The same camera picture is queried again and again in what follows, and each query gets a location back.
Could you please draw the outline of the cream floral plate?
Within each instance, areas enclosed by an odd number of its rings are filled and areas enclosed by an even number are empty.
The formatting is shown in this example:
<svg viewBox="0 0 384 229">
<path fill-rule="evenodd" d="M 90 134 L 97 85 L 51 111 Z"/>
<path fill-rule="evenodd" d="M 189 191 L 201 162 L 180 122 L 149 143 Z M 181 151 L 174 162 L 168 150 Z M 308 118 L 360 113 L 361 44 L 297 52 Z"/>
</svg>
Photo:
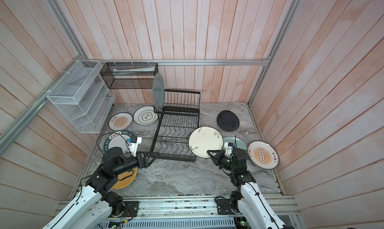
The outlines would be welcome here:
<svg viewBox="0 0 384 229">
<path fill-rule="evenodd" d="M 223 146 L 223 137 L 219 131 L 211 127 L 201 127 L 194 130 L 189 138 L 189 148 L 191 152 L 203 159 L 210 156 L 208 150 L 220 151 Z"/>
</svg>

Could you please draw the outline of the large teal green plate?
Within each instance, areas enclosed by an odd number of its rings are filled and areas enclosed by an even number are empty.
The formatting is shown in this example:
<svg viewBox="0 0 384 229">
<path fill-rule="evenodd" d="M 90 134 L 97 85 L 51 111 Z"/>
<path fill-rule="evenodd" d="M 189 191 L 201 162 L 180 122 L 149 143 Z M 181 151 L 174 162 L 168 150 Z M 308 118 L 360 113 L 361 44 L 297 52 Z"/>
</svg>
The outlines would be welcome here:
<svg viewBox="0 0 384 229">
<path fill-rule="evenodd" d="M 157 111 L 162 111 L 165 103 L 165 84 L 160 73 L 157 73 L 153 80 L 152 97 L 154 107 Z"/>
</svg>

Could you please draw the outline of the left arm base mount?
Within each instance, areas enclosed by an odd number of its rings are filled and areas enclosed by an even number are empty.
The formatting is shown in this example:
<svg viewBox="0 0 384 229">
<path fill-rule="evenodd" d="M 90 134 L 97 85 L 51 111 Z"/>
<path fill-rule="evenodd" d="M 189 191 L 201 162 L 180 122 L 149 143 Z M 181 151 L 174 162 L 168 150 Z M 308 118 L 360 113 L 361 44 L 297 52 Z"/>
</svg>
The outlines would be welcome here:
<svg viewBox="0 0 384 229">
<path fill-rule="evenodd" d="M 102 196 L 101 201 L 104 201 L 112 209 L 112 217 L 129 217 L 135 218 L 138 214 L 139 201 L 123 200 L 123 197 L 115 192 L 108 192 Z"/>
</svg>

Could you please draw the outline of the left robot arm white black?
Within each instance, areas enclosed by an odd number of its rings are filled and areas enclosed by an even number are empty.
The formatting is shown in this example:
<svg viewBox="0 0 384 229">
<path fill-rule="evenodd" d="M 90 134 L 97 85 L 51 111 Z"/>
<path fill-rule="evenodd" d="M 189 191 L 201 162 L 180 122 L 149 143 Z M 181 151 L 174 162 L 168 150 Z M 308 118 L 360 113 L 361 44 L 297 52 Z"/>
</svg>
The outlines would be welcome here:
<svg viewBox="0 0 384 229">
<path fill-rule="evenodd" d="M 118 176 L 134 169 L 149 167 L 159 155 L 138 152 L 136 157 L 127 158 L 121 148 L 108 150 L 78 195 L 44 228 L 91 229 L 109 216 L 121 218 L 126 206 L 123 198 L 111 191 L 118 182 Z"/>
</svg>

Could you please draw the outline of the black wire dish rack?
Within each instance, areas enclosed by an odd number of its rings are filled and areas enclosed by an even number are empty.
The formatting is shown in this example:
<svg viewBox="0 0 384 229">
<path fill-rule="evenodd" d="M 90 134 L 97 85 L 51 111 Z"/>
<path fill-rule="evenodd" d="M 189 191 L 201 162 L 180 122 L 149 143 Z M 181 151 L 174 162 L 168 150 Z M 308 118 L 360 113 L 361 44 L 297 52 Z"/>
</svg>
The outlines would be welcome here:
<svg viewBox="0 0 384 229">
<path fill-rule="evenodd" d="M 154 111 L 159 123 L 150 153 L 158 159 L 195 162 L 189 138 L 200 122 L 201 93 L 190 90 L 165 90 L 165 101 Z"/>
</svg>

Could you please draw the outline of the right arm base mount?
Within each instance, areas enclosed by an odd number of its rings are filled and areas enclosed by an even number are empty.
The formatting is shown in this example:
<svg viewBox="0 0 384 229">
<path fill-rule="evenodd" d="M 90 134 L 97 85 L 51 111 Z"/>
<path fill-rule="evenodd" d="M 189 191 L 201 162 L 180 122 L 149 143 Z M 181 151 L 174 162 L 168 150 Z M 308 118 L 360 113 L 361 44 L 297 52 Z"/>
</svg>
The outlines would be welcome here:
<svg viewBox="0 0 384 229">
<path fill-rule="evenodd" d="M 248 209 L 245 209 L 245 206 L 240 208 L 239 203 L 248 205 L 250 202 L 249 199 L 250 197 L 243 196 L 240 191 L 233 191 L 229 199 L 226 199 L 223 196 L 217 196 L 214 198 L 214 201 L 217 204 L 219 215 L 245 216 L 244 212 L 247 212 Z"/>
</svg>

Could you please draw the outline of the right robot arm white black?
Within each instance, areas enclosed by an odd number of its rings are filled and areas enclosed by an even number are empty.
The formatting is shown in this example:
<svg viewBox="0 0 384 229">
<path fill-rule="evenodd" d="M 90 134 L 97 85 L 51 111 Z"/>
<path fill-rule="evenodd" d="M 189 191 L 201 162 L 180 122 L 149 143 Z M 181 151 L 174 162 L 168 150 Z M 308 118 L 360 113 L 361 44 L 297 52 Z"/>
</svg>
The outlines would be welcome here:
<svg viewBox="0 0 384 229">
<path fill-rule="evenodd" d="M 230 156 L 224 150 L 208 150 L 207 154 L 219 169 L 227 174 L 237 188 L 229 199 L 214 199 L 220 215 L 242 214 L 252 229 L 288 229 L 262 195 L 259 186 L 247 169 L 247 153 L 233 149 Z"/>
</svg>

